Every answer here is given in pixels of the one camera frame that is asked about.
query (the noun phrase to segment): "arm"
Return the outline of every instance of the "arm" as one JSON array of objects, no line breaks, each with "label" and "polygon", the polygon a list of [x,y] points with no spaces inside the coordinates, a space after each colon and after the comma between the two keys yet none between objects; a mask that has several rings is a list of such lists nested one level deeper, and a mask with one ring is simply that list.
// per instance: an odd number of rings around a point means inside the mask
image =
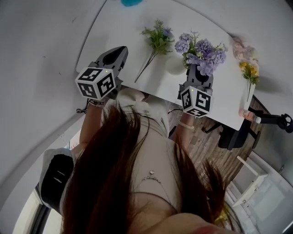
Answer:
[{"label": "arm", "polygon": [[[180,122],[185,123],[186,125],[193,126],[194,117],[192,115],[183,113],[182,117],[180,118]],[[185,128],[181,125],[178,125],[171,136],[171,140],[175,141],[177,137],[181,139],[182,146],[187,149],[190,138],[192,136],[192,130]]]},{"label": "arm", "polygon": [[87,114],[81,128],[81,134],[79,137],[79,145],[77,145],[72,150],[72,153],[78,154],[83,149],[85,149],[89,141],[100,129],[102,112],[103,112],[102,107],[93,106],[91,104],[88,105]]}]

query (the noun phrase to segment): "long brown hair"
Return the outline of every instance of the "long brown hair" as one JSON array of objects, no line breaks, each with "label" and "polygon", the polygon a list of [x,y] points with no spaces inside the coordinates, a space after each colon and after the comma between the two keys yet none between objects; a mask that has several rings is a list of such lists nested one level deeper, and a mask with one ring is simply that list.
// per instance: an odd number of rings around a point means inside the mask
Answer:
[{"label": "long brown hair", "polygon": [[[134,217],[131,209],[131,175],[144,138],[140,114],[125,114],[111,106],[104,123],[77,160],[63,207],[64,234],[126,234]],[[192,213],[216,223],[224,206],[226,183],[219,171],[204,163],[199,175],[177,139],[174,157],[180,177],[181,213]]]}]

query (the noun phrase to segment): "black chair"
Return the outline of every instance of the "black chair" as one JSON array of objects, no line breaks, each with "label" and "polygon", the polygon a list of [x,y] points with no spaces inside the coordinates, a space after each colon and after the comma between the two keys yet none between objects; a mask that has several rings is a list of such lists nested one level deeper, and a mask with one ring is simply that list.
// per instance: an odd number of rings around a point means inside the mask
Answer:
[{"label": "black chair", "polygon": [[[257,116],[263,113],[263,111],[256,111],[252,108],[249,108],[249,111],[254,112]],[[219,139],[218,147],[222,149],[228,149],[232,150],[233,148],[241,148],[246,139],[248,134],[250,134],[254,139],[254,143],[252,145],[252,148],[254,149],[260,139],[260,131],[256,134],[252,129],[250,128],[252,122],[248,120],[244,120],[241,128],[239,131],[236,131],[233,128],[230,128],[220,122],[217,122],[213,127],[206,130],[204,127],[201,129],[204,133],[210,133],[211,131],[215,130],[216,128],[222,126],[223,131],[220,133],[221,137]]]}]

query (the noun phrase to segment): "teal object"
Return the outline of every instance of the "teal object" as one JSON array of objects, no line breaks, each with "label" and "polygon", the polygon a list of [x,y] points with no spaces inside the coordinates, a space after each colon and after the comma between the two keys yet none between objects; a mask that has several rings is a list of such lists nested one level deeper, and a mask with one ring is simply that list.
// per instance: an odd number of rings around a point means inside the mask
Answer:
[{"label": "teal object", "polygon": [[124,6],[133,6],[141,3],[143,0],[121,0]]}]

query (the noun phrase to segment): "wooden floor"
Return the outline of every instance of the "wooden floor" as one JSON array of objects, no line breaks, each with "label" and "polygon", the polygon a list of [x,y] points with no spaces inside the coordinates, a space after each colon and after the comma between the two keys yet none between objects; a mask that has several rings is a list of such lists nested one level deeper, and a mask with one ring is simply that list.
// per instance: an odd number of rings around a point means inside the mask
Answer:
[{"label": "wooden floor", "polygon": [[[252,99],[250,107],[256,110],[266,111],[261,107],[261,105],[255,99]],[[180,108],[178,105],[172,104],[169,110]],[[169,125],[170,129],[177,125],[177,120],[182,115],[181,111],[174,111],[169,113]],[[248,138],[242,148],[233,149],[231,151],[227,149],[219,148],[218,141],[220,138],[219,133],[222,131],[222,127],[217,128],[211,133],[202,132],[201,128],[205,127],[209,129],[216,122],[208,117],[195,118],[193,126],[193,137],[190,139],[190,144],[188,147],[188,152],[195,166],[199,166],[202,161],[208,159],[214,162],[218,169],[221,171],[223,178],[230,182],[242,167],[242,163],[236,158],[237,155],[246,159],[252,151],[252,145],[254,139],[249,134]],[[262,124],[252,123],[251,129],[255,133],[263,129]]]}]

